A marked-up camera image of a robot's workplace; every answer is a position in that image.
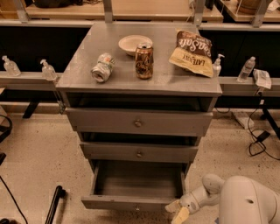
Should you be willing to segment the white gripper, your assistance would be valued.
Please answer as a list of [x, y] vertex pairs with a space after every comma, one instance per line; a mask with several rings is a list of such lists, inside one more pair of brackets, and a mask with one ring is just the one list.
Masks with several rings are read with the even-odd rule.
[[183, 224], [190, 214], [197, 213], [208, 202], [207, 190], [200, 186], [188, 194], [184, 194], [180, 200], [174, 200], [165, 206], [165, 210], [173, 213], [171, 224]]

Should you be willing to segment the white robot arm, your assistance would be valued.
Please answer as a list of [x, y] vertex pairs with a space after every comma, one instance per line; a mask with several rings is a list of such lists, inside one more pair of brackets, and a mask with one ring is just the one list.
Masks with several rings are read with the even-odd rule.
[[171, 224], [183, 224], [204, 206], [219, 206], [217, 224], [280, 224], [280, 194], [244, 176], [226, 180], [215, 174], [202, 178], [202, 185], [165, 210], [174, 214]]

